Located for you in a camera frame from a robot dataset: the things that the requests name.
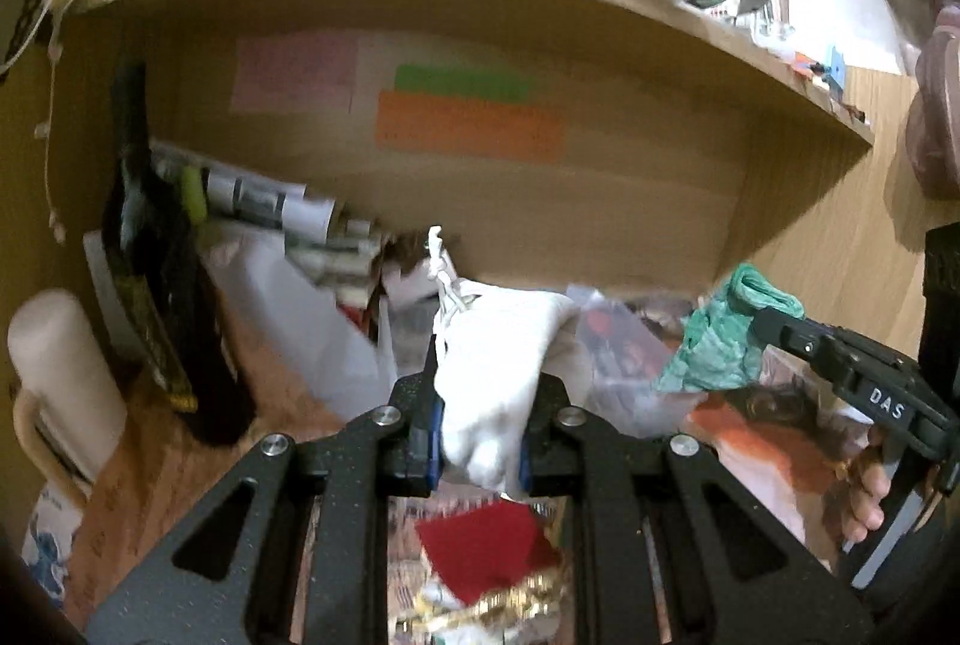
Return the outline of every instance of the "drawstring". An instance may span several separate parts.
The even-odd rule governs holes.
[[[440,295],[440,311],[433,321],[433,333],[437,337],[437,362],[441,364],[446,356],[446,329],[458,311],[467,311],[467,304],[460,295],[459,287],[454,285],[448,270],[448,259],[443,251],[440,238],[440,225],[434,225],[427,233],[426,248],[430,254],[427,273],[437,282]]]

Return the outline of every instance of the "human hand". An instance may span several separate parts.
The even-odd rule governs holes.
[[[851,542],[862,542],[883,525],[880,502],[890,492],[890,478],[880,459],[882,430],[872,426],[869,439],[870,446],[850,465],[847,496],[841,504],[840,528]]]

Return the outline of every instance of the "white drawstring pouch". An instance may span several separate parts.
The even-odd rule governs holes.
[[[539,375],[563,380],[575,406],[592,386],[589,355],[575,335],[579,310],[560,293],[452,278],[438,227],[430,229],[428,248],[440,289],[434,388],[445,404],[451,479],[522,498],[520,445]]]

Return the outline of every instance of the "clothing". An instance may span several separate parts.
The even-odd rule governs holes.
[[[680,349],[654,387],[675,394],[728,391],[754,382],[763,349],[750,337],[750,323],[764,307],[803,317],[797,298],[777,290],[750,263],[741,263],[707,305],[690,316]]]

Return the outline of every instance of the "green sticky note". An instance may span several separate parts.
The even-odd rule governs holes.
[[[497,103],[526,103],[530,97],[530,82],[502,71],[405,65],[397,68],[394,90],[480,98]]]

